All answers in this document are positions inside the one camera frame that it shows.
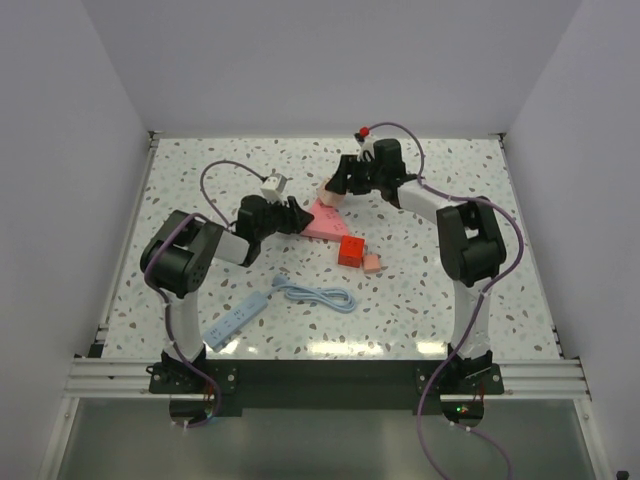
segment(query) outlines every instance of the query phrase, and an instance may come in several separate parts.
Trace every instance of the cable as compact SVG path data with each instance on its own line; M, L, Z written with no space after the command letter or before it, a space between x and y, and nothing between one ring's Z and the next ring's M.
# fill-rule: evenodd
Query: cable
M222 221L225 224L225 228L227 230L229 230L229 228L231 228L231 224L229 223L229 220L227 220L227 217L224 216L222 211L218 207L216 207L215 203L213 203L213 200L211 200L211 198L209 198L209 195L207 194L207 191L204 188L204 180L205 180L205 177L206 177L207 172L209 171L209 169L211 169L212 167L215 167L216 165L222 165L224 163L226 163L228 165L235 165L236 167L244 168L247 172L255 175L260 180L262 180L262 182L264 182L267 179L267 177L263 177L258 172L256 172L253 168L247 167L246 165L244 165L244 164L242 164L240 162L235 162L233 160L218 160L217 162L210 163L209 165L204 167L204 169L202 170L202 173L200 174L200 191L202 192L202 195L204 196L204 199L207 201L207 203L211 206L211 208L213 208L213 210L222 219Z
M186 228L186 226L189 225L189 223L195 218L200 218L201 220L209 221L204 215L200 213L192 213L191 215L186 217L182 222L180 222L180 224L176 227L176 229L173 232L171 232L171 235L167 237L167 239L160 246L156 254L153 256L153 258L151 258L151 261L147 265L147 268L145 268L144 270L145 283L152 290L156 291L164 302L164 326L167 331L167 337L169 337L169 341L172 343L173 348L178 354L178 357L180 357L180 360L182 361L182 363L184 363L184 365L189 370L191 370L193 373L195 373L199 377L203 378L211 387L213 387L213 389L216 392L216 406L213 412L211 413L211 415L208 416L205 420L201 420L193 424L187 424L186 425L187 428L194 428L194 427L200 427L200 426L206 425L209 422L209 420L211 420L212 417L215 417L218 414L218 412L220 411L220 407L222 406L222 390L220 389L220 386L216 383L216 381L213 378L211 378L206 373L194 367L193 364L184 356L184 354L180 350L180 347L178 347L178 343L176 342L176 339L173 335L173 330L171 328L171 299L169 298L169 295L167 295L164 291L162 291L158 286L156 286L152 282L151 272L153 271L154 267L157 265L160 257L167 251L169 246L173 244L173 241L180 234L180 232L182 232Z
M454 347L454 349L449 354L449 356L444 360L444 362L442 362L440 365L438 365L438 367L433 372L431 377L429 377L429 381L427 382L427 385L425 386L424 391L422 392L422 396L420 397L420 403L418 403L418 413L417 413L417 422L416 422L417 425L416 426L417 426L417 431L418 431L418 438L420 440L420 445L422 446L422 451L424 452L425 456L429 460L429 463L431 463L433 468L440 474L440 476L442 478L446 479L446 480L450 480L450 477L447 476L447 474L444 472L444 470L436 463L436 461L433 458L431 452L429 451L427 443L426 443L426 441L424 439L424 435L422 433L422 409L424 408L424 402L425 402L425 400L427 398L427 395L428 395L429 391L431 390L431 387L435 383L435 381L438 378L438 376L440 375L440 373L442 373L442 370L455 358L455 356L458 354L458 352L462 348L462 345L464 345L464 342L466 342L467 338L469 337L471 329L473 328L473 325L476 323L476 320L478 319L478 314L480 313L480 308L482 307L482 304L484 303L485 296L487 295L489 290L491 290L491 288L496 283L498 283L504 277L509 275L518 266L518 264L522 260L522 257L524 255L524 236L522 235L522 231L520 230L520 227L516 223L515 219L511 215L509 215L506 210L504 210L502 207L496 205L495 203L493 203L493 202L491 202L489 200L486 200L484 198L462 197L462 196L457 196L457 195L447 195L446 193L441 192L440 190L438 190L436 188L433 188L430 185L427 185L426 183L424 183L424 178L422 177L422 172L424 171L424 167L425 167L426 155L424 153L424 150L422 148L422 144L420 143L420 140L418 140L418 138L413 134L413 132L411 132L411 130L409 130L407 127L405 127L404 125L401 125L399 123L395 123L395 122L380 122L380 123L376 123L375 125L372 125L371 127L369 127L369 129L373 130L375 128L383 127L383 126L390 126L390 127L399 128L400 130L404 131L407 135L409 135L411 137L411 139L415 142L416 146L418 147L418 151L420 152L420 170L418 170L418 183L420 184L420 186L422 188L424 188L425 190L427 190L427 191L429 191L429 192L431 192L431 193L433 193L435 195L438 195L441 198L447 199L447 200L453 200L453 201L456 201L456 202L469 202L469 201L471 201L471 202L482 203L484 205L487 205L487 206L491 207L492 209L497 211L500 215L502 215L509 222L509 224L513 227L513 229L514 229L514 231L516 233L516 237L518 238L518 254L516 255L515 260L513 261L513 263L511 265L509 265L509 267L504 272L500 273L495 278L493 278L480 291L480 296L478 297L478 301L476 303L476 306L473 309L473 313L471 314L471 319L469 320L469 325L467 326L467 329L464 331L464 334L462 335L462 338L460 339L460 343L458 343L458 345L456 345ZM457 426L459 428L463 429L463 430L466 430L466 427L463 427L461 425L457 425ZM480 432L478 430L475 430L475 429L471 429L470 432L473 433L474 435L477 435L480 438L483 438L484 440L489 442L491 445L493 445L498 450L498 452L500 452L500 454L502 455L502 457L505 459L505 461L507 463L507 478L509 480L512 480L513 479L513 465L511 463L511 459L509 458L509 455L507 454L507 452L495 440L493 440L487 434L482 433L482 432Z
M266 293L269 296L278 290L284 290L284 296L293 301L313 301L322 303L337 312L351 313L356 307L356 299L351 292L341 287L311 288L292 283L286 276L278 274L271 283L273 288ZM344 302L336 302L334 299L342 299Z

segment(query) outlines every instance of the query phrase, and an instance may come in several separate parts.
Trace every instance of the white table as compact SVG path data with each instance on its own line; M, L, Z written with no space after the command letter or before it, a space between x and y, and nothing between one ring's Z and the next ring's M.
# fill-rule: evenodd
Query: white table
M418 157L403 141L404 159L416 172ZM485 195L514 213L516 201L497 140L424 140L425 175L455 194ZM162 139L126 255L109 315L104 358L159 358L164 324L157 295L143 282L139 259L144 247L174 210L199 211L220 222L199 191L202 168L221 159L237 160L262 174L290 178L285 191L303 207L315 200L318 184L338 166L341 153L355 153L352 138ZM259 181L242 169L222 165L210 171L207 190L235 218L243 196L259 194ZM323 305L301 304L276 293L268 308L219 354L242 359L439 359L453 331L453 286L444 273L433 225L398 211L379 194L349 196L340 214L352 235L366 239L381 256L382 273L337 264L337 243L276 234L248 269L224 262L212 265L200 289L204 332L255 290L266 291L276 273L306 286L343 286L358 300L351 314ZM510 262L515 235L499 219ZM493 291L490 336L494 358L557 359L552 320L527 251L518 269Z

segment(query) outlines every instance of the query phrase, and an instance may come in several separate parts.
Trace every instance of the red cube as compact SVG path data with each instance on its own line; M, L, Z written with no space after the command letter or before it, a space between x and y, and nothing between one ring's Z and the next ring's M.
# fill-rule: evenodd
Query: red cube
M364 238L345 235L340 243L338 263L346 267L360 268L364 255Z

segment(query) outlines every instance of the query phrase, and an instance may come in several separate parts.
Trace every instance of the gray floor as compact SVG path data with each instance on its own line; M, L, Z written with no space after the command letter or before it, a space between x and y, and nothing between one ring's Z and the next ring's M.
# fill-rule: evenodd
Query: gray floor
M437 479L409 412L246 411L184 432L167 401L83 401L61 479ZM573 403L494 401L481 429L509 452L515 478L594 479ZM503 479L482 440L425 417L434 455L451 478Z

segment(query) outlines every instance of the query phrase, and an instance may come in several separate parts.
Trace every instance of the white wall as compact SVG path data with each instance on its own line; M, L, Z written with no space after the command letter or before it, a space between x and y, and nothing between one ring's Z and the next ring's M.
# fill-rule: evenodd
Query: white wall
M79 0L0 10L0 477L23 480L95 333L146 132Z
M560 338L640 475L640 2L585 0L507 136Z
M149 128L504 132L580 0L83 0Z

